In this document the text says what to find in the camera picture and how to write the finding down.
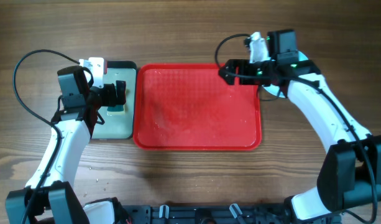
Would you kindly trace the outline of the green yellow sponge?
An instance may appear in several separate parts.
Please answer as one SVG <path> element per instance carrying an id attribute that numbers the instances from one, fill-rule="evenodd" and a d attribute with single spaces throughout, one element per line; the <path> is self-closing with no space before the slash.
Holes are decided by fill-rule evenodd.
<path id="1" fill-rule="evenodd" d="M 108 116 L 118 116 L 126 114 L 126 95 L 127 90 L 116 90 L 116 105 L 109 106 L 106 110 Z"/>

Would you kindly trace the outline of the white plate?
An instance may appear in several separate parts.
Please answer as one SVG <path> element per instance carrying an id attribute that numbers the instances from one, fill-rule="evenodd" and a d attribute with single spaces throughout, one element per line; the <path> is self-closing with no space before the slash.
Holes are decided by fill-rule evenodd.
<path id="1" fill-rule="evenodd" d="M 280 90 L 279 86 L 270 85 L 270 86 L 263 86 L 264 90 L 270 93 L 273 96 L 277 96 L 279 98 L 285 98 L 285 95 Z"/>

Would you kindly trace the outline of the light blue plate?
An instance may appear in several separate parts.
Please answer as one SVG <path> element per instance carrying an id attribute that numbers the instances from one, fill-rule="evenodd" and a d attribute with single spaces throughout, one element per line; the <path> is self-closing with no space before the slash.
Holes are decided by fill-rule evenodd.
<path id="1" fill-rule="evenodd" d="M 309 58 L 300 50 L 298 51 L 298 59 L 299 61 L 306 61 L 309 60 Z"/>

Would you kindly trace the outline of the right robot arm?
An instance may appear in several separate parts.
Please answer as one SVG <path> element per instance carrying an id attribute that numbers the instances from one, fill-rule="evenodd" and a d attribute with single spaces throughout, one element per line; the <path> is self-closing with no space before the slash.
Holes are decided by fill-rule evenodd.
<path id="1" fill-rule="evenodd" d="M 274 85 L 304 114 L 319 136 L 326 157 L 316 187 L 288 197 L 283 206 L 286 223 L 306 223 L 338 213 L 366 220 L 352 208 L 370 204 L 377 218 L 381 201 L 381 135 L 374 136 L 346 111 L 332 94 L 320 69 L 311 60 L 250 63 L 228 60 L 219 76 L 233 85 Z"/>

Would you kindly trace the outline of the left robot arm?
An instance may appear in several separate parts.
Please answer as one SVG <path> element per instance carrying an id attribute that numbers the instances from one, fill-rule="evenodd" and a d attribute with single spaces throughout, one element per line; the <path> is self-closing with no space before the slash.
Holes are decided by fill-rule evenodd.
<path id="1" fill-rule="evenodd" d="M 129 223 L 131 218 L 116 198 L 82 206 L 72 188 L 83 150 L 96 124 L 104 121 L 102 106 L 124 105 L 126 83 L 103 88 L 84 84 L 62 84 L 58 109 L 49 122 L 52 135 L 34 175 L 22 190 L 9 192 L 6 212 L 10 223 L 38 223 L 46 209 L 52 217 L 43 223 Z"/>

